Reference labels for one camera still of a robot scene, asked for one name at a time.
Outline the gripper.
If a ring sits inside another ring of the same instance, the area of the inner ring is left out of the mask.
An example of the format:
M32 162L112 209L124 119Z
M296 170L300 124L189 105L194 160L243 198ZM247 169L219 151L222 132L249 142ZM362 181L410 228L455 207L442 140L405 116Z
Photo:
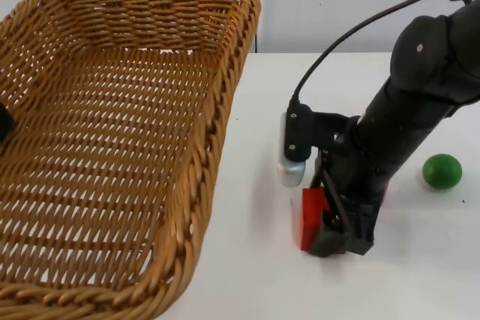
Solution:
M329 210L321 211L319 230L308 251L312 256L329 257L345 251L363 256L374 245L390 164L361 140L358 120L315 118L314 139L319 152L313 187L323 184Z

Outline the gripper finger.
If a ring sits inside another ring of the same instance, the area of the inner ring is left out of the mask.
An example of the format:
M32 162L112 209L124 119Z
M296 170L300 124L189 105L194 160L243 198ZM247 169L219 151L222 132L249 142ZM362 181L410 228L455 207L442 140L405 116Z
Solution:
M3 103L0 103L0 142L14 129L15 120Z

